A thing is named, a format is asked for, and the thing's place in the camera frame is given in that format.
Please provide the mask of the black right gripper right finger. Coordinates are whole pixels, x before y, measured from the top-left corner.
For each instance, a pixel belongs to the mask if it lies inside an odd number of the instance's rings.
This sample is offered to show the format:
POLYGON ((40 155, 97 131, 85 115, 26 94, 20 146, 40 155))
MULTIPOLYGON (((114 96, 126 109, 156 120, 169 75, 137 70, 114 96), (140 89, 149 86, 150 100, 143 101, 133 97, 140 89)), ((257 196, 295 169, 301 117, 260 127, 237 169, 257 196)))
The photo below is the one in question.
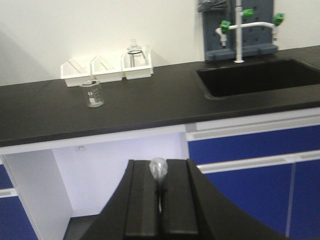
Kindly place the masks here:
POLYGON ((167 160, 168 171, 161 199, 164 235, 198 235, 197 218, 186 160, 167 160))

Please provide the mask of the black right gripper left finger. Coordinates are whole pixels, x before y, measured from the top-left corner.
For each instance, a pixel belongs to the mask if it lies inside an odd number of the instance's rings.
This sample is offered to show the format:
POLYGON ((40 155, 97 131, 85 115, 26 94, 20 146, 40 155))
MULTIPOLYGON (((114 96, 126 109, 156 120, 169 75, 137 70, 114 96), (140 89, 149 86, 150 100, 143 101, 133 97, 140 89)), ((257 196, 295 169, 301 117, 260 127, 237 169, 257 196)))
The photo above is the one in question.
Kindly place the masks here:
POLYGON ((156 238, 159 236, 157 184, 150 171, 150 161, 133 164, 124 236, 156 238))

